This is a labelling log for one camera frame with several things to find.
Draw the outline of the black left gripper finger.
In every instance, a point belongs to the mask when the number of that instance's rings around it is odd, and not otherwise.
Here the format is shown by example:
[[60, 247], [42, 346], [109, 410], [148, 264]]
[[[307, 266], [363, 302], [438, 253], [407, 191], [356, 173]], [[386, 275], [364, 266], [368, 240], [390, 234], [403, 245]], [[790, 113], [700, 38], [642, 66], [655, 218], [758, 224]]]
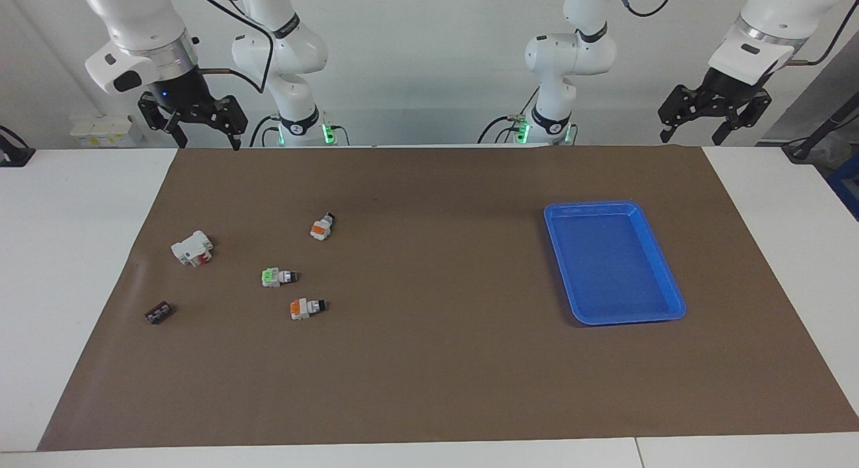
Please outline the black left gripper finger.
[[721, 101], [717, 115], [723, 117], [724, 122], [711, 136], [715, 146], [721, 146], [732, 132], [755, 126], [771, 104], [771, 97], [768, 91], [759, 91], [747, 103], [740, 105], [730, 103], [727, 99]]
[[662, 123], [660, 140], [668, 144], [679, 126], [699, 119], [702, 114], [705, 92], [701, 88], [690, 89], [676, 85], [658, 108], [658, 118]]

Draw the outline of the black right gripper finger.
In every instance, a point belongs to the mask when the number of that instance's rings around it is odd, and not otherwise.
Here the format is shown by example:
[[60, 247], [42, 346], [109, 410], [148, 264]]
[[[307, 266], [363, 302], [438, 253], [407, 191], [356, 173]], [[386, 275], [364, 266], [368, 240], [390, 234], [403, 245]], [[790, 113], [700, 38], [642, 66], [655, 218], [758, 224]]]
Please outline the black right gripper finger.
[[212, 101], [209, 127], [224, 134], [234, 152], [242, 147], [242, 136], [248, 129], [248, 117], [233, 95]]
[[185, 148], [187, 146], [188, 138], [180, 125], [181, 117], [177, 112], [170, 110], [168, 110], [168, 116], [165, 116], [151, 92], [143, 92], [141, 94], [141, 97], [138, 99], [138, 109], [148, 128], [170, 135], [178, 148]]

